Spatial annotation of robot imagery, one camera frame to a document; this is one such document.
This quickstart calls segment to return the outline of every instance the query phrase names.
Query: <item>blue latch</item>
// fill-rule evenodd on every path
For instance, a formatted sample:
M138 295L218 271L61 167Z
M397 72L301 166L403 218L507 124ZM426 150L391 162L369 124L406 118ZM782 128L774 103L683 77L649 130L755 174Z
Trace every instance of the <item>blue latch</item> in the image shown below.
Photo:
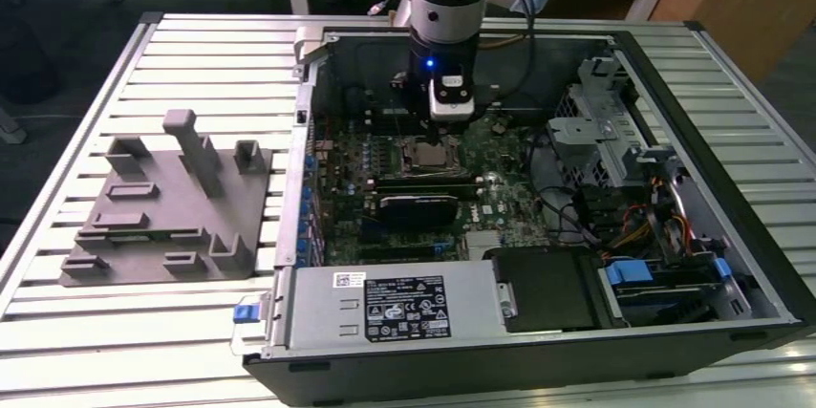
M714 259L714 267L717 268L721 279L731 277L731 267L729 266L729 262L725 258Z
M606 269L610 284L614 286L625 282L650 282L655 278L643 260L625 260L615 262Z
M261 305L237 305L233 310L233 323L251 324L261 322Z

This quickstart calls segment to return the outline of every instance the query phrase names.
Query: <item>red wire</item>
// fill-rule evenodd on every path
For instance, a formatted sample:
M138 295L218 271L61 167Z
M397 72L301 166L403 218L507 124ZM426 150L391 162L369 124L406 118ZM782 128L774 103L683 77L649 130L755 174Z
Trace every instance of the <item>red wire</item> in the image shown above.
M627 234L627 227L629 227L629 214L631 213L633 210L639 209L642 207L646 207L646 204L637 204L633 205L629 209L627 212L625 213L625 234Z

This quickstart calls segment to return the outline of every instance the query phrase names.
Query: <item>metal bracket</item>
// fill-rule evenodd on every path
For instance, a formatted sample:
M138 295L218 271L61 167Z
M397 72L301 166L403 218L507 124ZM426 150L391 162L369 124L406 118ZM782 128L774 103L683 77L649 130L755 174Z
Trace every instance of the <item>metal bracket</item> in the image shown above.
M326 41L338 41L338 37L329 37ZM322 26L302 26L295 32L295 59L302 67L327 54L325 48L325 30Z
M618 132L609 119L554 118L549 122L554 141L565 145L595 144L599 140L615 140Z

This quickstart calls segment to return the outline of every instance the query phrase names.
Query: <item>white sticker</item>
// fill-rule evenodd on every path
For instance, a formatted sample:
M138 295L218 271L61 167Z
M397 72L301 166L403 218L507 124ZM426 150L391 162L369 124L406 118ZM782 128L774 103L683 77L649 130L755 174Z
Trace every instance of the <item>white sticker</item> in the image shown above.
M366 272L337 272L333 285L337 289L362 287L366 281Z
M459 88L465 85L465 78L462 75L443 75L443 85L449 88Z

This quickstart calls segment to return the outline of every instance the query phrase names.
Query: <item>sticker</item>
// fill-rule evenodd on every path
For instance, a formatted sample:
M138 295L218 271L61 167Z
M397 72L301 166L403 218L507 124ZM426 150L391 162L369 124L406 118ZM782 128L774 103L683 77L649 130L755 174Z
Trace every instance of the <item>sticker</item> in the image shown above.
M365 273L338 274L365 276ZM365 286L369 341L382 343L451 337L443 276L369 279Z
M366 271L361 272L337 272L333 286L337 289L362 287L366 281Z
M443 85L449 88L459 88L465 85L465 78L462 75L443 75Z

